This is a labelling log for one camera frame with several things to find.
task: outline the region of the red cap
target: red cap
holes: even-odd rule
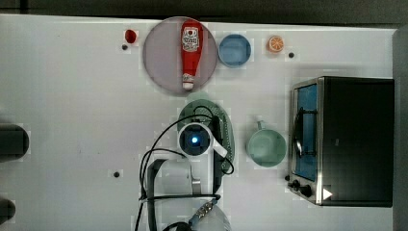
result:
[[[136,38],[138,37],[138,35],[136,35],[136,32],[133,30],[126,30],[125,33],[125,39],[127,42],[129,43],[134,43],[136,41]]]

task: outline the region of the blue bowl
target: blue bowl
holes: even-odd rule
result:
[[[245,64],[251,56],[251,45],[241,35],[225,37],[218,49],[219,59],[229,67],[238,67]]]

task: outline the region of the green plate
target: green plate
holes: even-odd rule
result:
[[[228,114],[221,108],[219,105],[216,103],[213,103],[210,100],[207,99],[196,99],[190,102],[184,109],[181,111],[179,115],[179,119],[185,116],[190,116],[193,115],[193,110],[198,107],[198,106],[205,106],[211,110],[211,112],[215,115],[218,116],[219,119],[221,120],[221,135],[222,135],[222,146],[228,151],[228,154],[226,158],[232,162],[234,162],[234,156],[235,156],[235,144],[234,144],[234,135],[232,131],[232,126],[231,126],[231,120],[228,117]],[[207,115],[211,116],[210,112],[204,108],[198,108],[195,111],[196,114],[202,114],[202,115]],[[203,122],[205,125],[209,124],[208,118],[202,118]],[[183,126],[185,126],[188,123],[191,123],[192,119],[186,119],[180,123],[177,124],[177,131],[180,131]],[[222,169],[224,171],[228,171],[230,167],[230,164],[228,162],[224,162],[222,164]]]

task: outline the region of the green mug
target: green mug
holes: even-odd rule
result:
[[[259,166],[274,167],[285,157],[286,142],[282,135],[265,128],[265,122],[261,120],[258,121],[258,131],[246,145],[246,152]]]

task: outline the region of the mug handle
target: mug handle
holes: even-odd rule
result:
[[[258,130],[265,129],[265,122],[263,120],[258,121]]]

